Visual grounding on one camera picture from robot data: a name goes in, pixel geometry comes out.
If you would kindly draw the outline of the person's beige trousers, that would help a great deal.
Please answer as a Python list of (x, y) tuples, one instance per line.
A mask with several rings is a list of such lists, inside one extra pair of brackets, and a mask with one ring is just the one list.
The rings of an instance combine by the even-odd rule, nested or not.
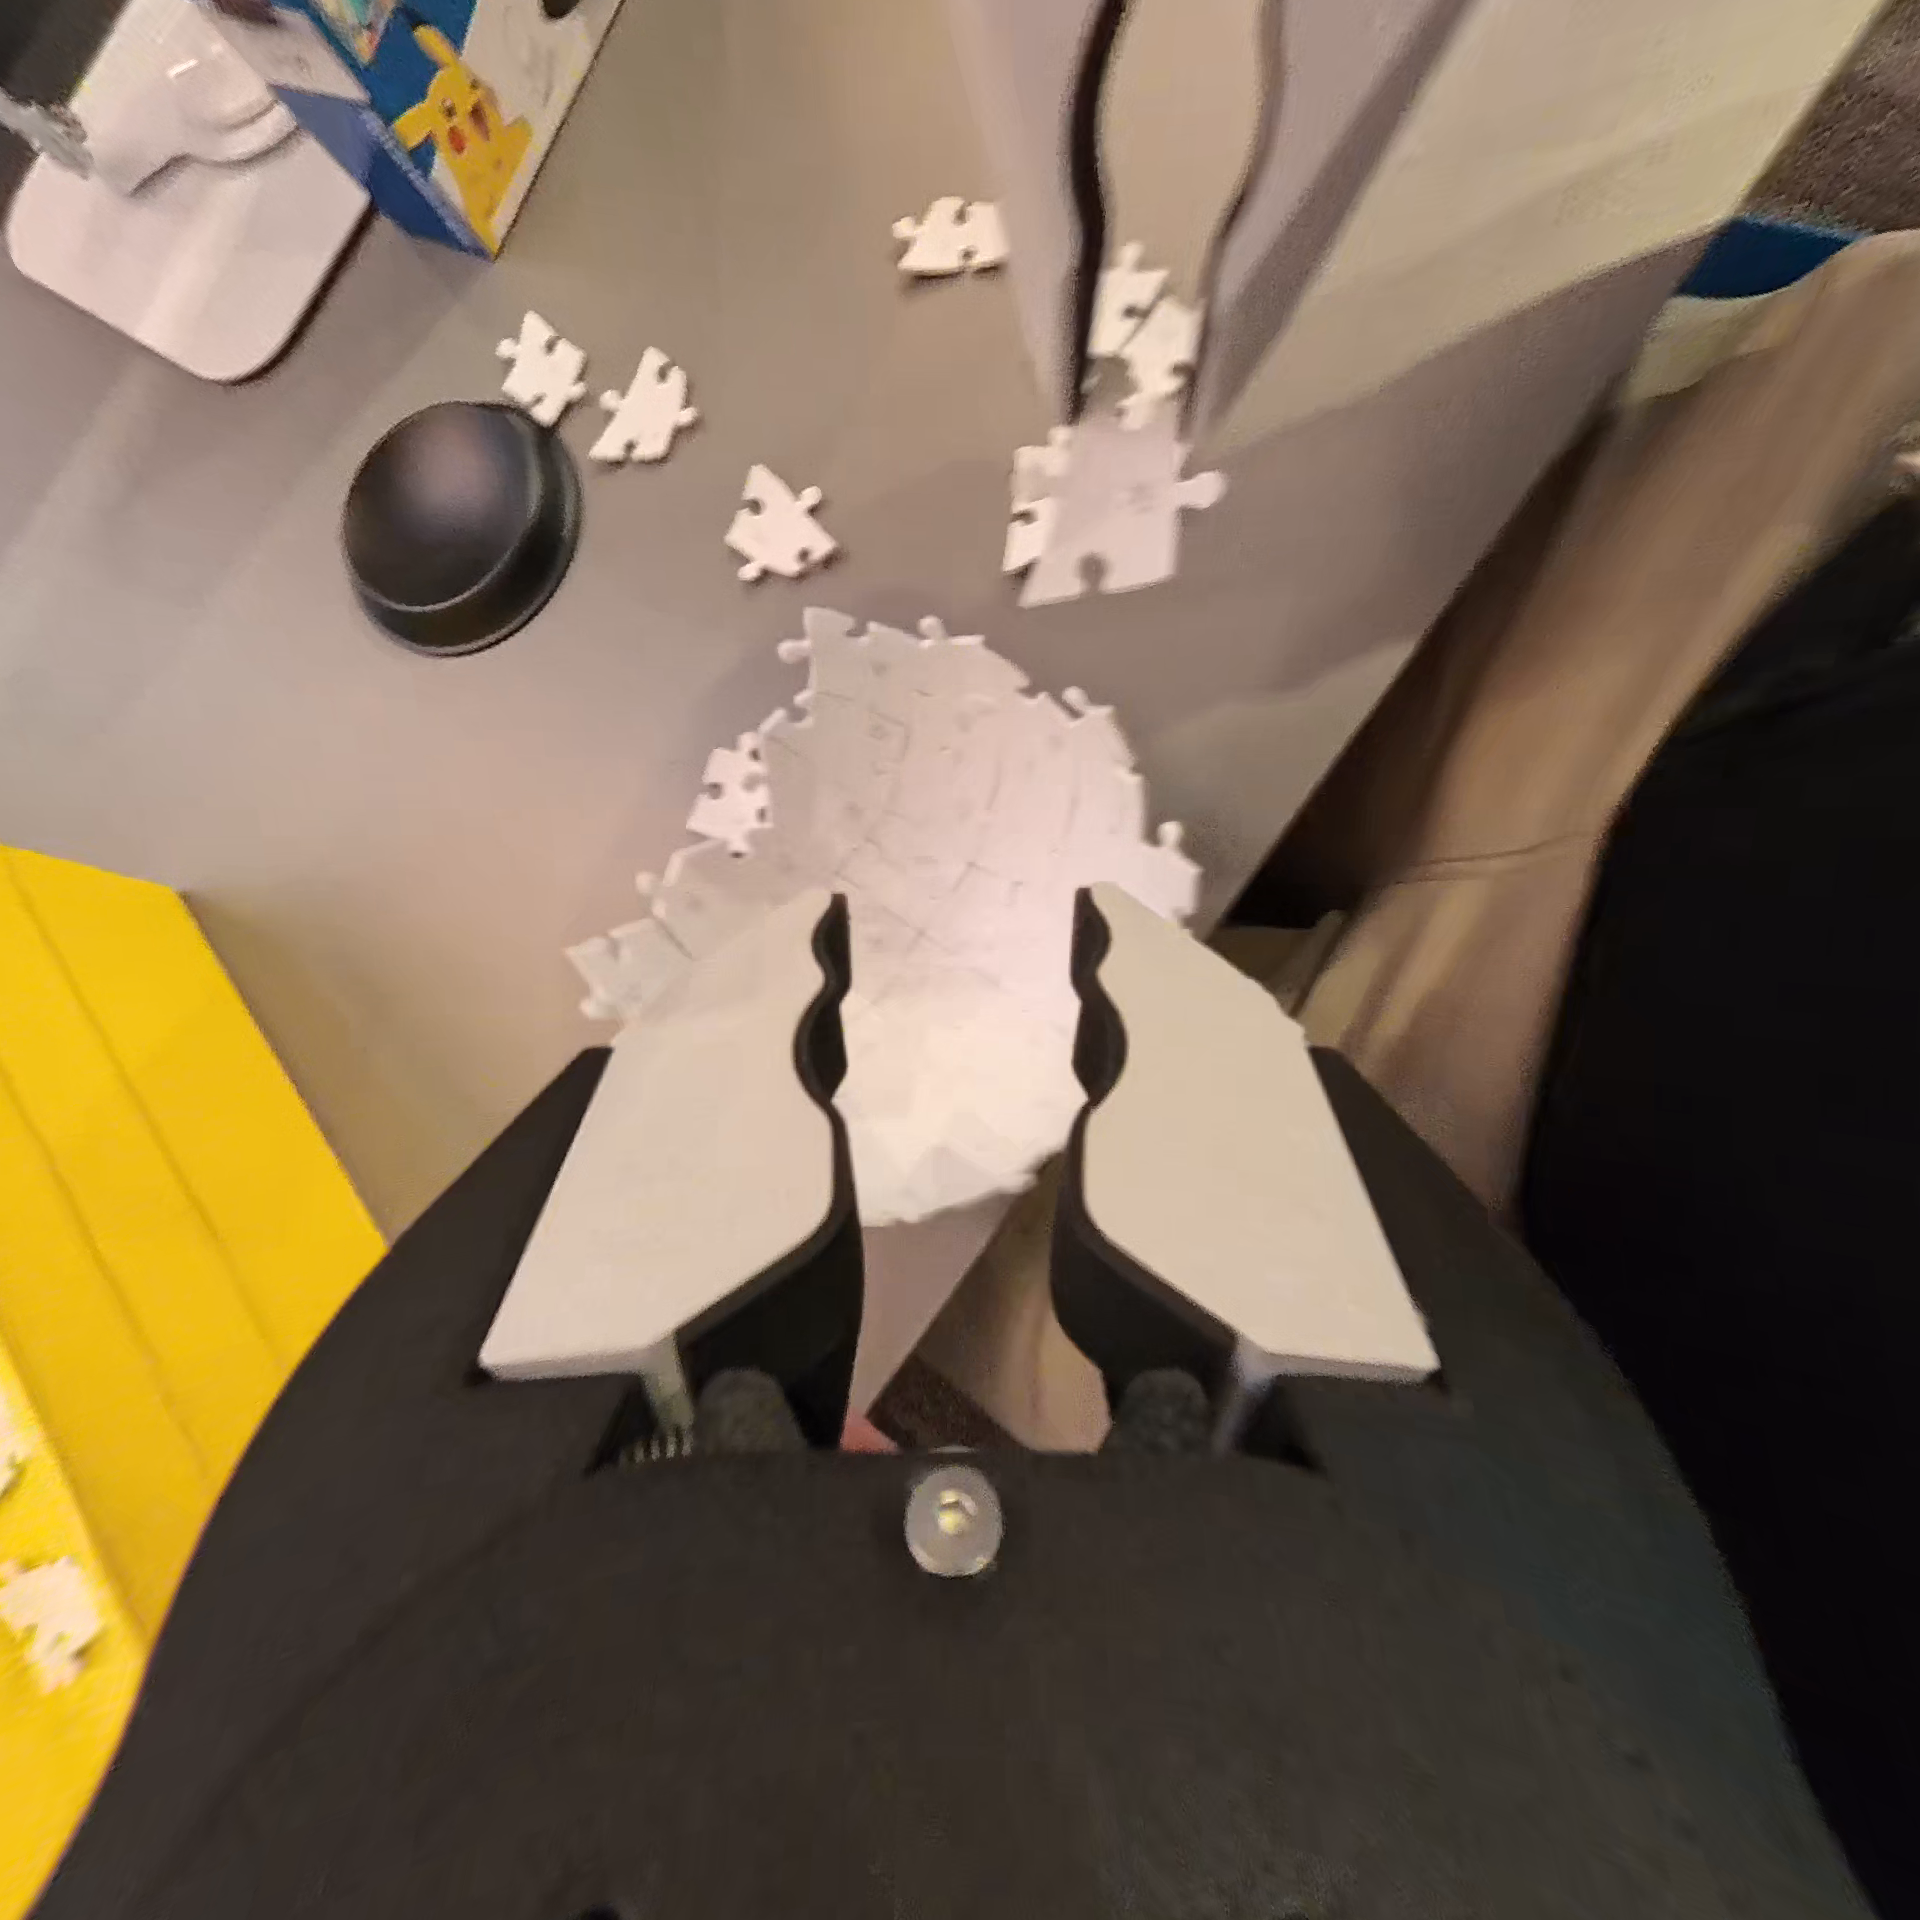
[(1514, 1210), (1618, 810), (1715, 664), (1895, 490), (1920, 238), (1764, 299), (1715, 362), (1633, 380), (1543, 474), (1230, 929), (1317, 932), (1330, 1046), (1478, 1201)]

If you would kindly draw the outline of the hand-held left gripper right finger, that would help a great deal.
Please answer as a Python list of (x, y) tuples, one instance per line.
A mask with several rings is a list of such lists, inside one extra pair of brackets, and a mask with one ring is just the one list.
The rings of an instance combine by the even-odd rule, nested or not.
[(1073, 900), (1082, 1117), (1051, 1310), (1109, 1427), (1164, 1402), (1248, 1448), (1298, 1373), (1432, 1384), (1442, 1357), (1286, 1003), (1121, 886)]

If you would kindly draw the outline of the black dome stand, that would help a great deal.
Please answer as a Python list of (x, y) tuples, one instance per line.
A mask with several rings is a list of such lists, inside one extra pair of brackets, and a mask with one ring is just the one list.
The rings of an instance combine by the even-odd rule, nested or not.
[(341, 568), (389, 642), (470, 660), (560, 601), (579, 518), (584, 481), (560, 429), (497, 396), (437, 396), (355, 463)]

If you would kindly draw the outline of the person's black top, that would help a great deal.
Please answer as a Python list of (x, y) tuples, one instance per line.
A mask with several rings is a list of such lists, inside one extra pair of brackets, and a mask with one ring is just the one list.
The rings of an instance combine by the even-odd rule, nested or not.
[(1895, 490), (1626, 796), (1520, 1236), (1666, 1436), (1876, 1913), (1920, 1891), (1920, 507)]

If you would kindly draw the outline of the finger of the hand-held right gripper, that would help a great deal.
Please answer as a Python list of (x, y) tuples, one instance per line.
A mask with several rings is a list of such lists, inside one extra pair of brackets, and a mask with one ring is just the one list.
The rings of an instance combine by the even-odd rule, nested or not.
[(1059, 419), (1082, 419), (1109, 262), (1101, 84), (1121, 0), (961, 0), (956, 66), (1010, 222), (1025, 339)]
[(1330, 33), (1371, 7), (1286, 7), (1286, 97), (1190, 419), (1261, 442), (1352, 407), (1526, 307), (1711, 238), (1871, 0), (1526, 0), (1448, 7), (1330, 106)]

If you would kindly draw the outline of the partly built white puzzle ball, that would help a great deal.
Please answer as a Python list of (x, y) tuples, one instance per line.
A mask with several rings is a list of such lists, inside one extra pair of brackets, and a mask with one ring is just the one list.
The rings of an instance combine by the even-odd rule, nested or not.
[(779, 651), (807, 690), (711, 745), (687, 847), (638, 878), (638, 919), (567, 949), (579, 1011), (646, 1019), (693, 959), (795, 888), (840, 888), (837, 1100), (861, 1222), (1025, 1192), (1082, 1117), (1073, 900), (1121, 886), (1190, 919), (1200, 866), (1086, 690), (1045, 695), (933, 614), (807, 609)]

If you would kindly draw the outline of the loose puzzle pieces in box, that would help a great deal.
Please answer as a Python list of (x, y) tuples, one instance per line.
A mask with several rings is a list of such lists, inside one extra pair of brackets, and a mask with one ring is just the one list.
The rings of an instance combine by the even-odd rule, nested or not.
[(97, 1639), (102, 1591), (89, 1566), (89, 1518), (34, 1422), (0, 1397), (0, 1622), (19, 1642), (34, 1691), (70, 1691)]

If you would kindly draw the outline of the blue chair edge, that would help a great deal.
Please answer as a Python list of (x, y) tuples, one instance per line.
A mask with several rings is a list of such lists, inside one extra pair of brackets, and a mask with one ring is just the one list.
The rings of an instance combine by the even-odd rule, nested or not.
[(1739, 208), (1734, 222), (1715, 222), (1715, 238), (1695, 250), (1672, 299), (1711, 299), (1711, 307), (1773, 299), (1817, 273), (1852, 238), (1859, 238), (1852, 222), (1800, 222)]

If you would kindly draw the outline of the joined white puzzle pieces cluster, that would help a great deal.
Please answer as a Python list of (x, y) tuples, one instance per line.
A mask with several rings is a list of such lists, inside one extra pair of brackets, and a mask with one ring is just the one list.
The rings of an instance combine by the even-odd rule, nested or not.
[(1190, 511), (1225, 503), (1225, 474), (1190, 474), (1190, 380), (1200, 307), (1164, 292), (1147, 244), (1115, 244), (1095, 279), (1082, 419), (1012, 446), (1000, 573), (1025, 609), (1136, 594), (1181, 573)]

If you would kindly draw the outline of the white rounded base stand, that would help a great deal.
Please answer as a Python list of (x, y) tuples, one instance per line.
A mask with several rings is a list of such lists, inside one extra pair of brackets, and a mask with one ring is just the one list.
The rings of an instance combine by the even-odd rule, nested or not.
[(220, 7), (107, 7), (67, 102), (7, 76), (7, 145), (7, 262), (204, 382), (265, 366), (370, 216)]

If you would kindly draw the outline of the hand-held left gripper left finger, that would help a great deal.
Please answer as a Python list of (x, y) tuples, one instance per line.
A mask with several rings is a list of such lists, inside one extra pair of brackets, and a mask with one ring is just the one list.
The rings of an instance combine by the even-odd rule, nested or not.
[(850, 981), (850, 900), (795, 888), (611, 1046), (475, 1341), (491, 1384), (628, 1373), (651, 1427), (693, 1427), (721, 1373), (769, 1373), (840, 1448), (871, 1299)]

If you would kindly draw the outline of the white puzzle piece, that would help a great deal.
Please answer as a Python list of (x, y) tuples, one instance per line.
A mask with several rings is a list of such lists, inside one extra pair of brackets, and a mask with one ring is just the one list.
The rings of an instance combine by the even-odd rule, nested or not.
[(1000, 204), (933, 192), (917, 216), (895, 222), (902, 273), (994, 273), (1010, 265), (1010, 222)]
[(784, 474), (745, 463), (726, 549), (736, 586), (753, 582), (807, 582), (840, 556), (840, 541), (821, 518), (825, 490), (821, 482), (784, 482)]
[(560, 429), (584, 396), (584, 347), (567, 339), (541, 311), (522, 311), (522, 324), (491, 353), (511, 366), (497, 396), (540, 429)]
[(669, 463), (675, 442), (701, 419), (687, 407), (687, 366), (669, 347), (646, 347), (620, 392), (605, 392), (605, 438), (584, 463)]

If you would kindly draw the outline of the blue box with yellow figure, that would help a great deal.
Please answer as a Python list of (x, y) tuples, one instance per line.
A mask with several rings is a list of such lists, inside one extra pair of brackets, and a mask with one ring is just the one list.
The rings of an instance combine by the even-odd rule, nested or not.
[(370, 208), (491, 262), (620, 0), (276, 0), (257, 71)]

